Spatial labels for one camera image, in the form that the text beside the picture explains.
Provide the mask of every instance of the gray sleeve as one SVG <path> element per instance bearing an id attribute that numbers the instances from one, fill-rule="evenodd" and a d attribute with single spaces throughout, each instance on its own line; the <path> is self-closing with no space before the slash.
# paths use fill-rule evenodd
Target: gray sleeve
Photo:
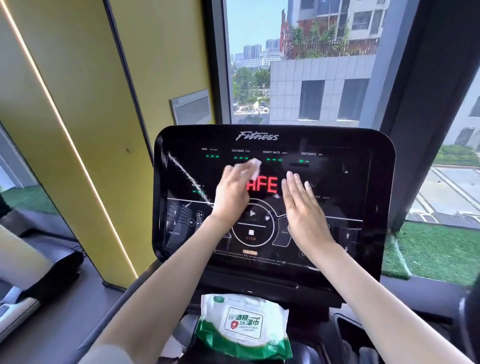
<path id="1" fill-rule="evenodd" d="M 79 364 L 133 364 L 133 361 L 117 346 L 99 345 L 91 349 Z"/>

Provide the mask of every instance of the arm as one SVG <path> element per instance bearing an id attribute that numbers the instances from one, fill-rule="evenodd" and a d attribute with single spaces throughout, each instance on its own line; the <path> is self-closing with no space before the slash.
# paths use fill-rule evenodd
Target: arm
<path id="1" fill-rule="evenodd" d="M 377 282 L 332 238 L 308 182 L 291 172 L 282 181 L 288 230 L 359 317 L 388 364 L 472 362 Z"/>
<path id="2" fill-rule="evenodd" d="M 157 362 L 215 247 L 246 208 L 246 184 L 254 171 L 252 163 L 225 167 L 212 214 L 132 295 L 92 348 L 110 344 L 136 364 Z"/>

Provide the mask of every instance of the tiled wall facade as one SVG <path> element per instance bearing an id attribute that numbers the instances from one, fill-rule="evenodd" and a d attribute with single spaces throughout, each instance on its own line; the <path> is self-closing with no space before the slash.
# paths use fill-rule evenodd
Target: tiled wall facade
<path id="1" fill-rule="evenodd" d="M 375 55 L 276 61 L 270 64 L 270 124 L 357 126 L 338 121 L 346 79 L 370 78 Z M 325 80 L 320 120 L 299 120 L 302 81 Z"/>

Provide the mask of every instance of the black control panel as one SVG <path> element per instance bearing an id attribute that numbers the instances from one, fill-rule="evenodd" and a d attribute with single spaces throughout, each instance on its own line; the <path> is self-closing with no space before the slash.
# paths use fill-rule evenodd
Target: black control panel
<path id="1" fill-rule="evenodd" d="M 211 214 L 223 168 L 252 158 L 260 174 L 250 201 L 219 242 L 209 267 L 312 289 L 324 276 L 288 232 L 281 180 L 287 171 L 309 181 L 335 241 L 379 279 L 395 152 L 366 129 L 243 125 L 176 126 L 155 146 L 154 240 L 164 261 Z"/>

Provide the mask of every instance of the green and white package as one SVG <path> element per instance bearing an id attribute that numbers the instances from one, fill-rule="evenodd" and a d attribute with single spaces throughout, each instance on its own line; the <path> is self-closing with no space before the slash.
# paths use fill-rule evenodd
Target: green and white package
<path id="1" fill-rule="evenodd" d="M 288 310 L 241 294 L 204 294 L 196 336 L 210 348 L 246 360 L 289 359 Z"/>

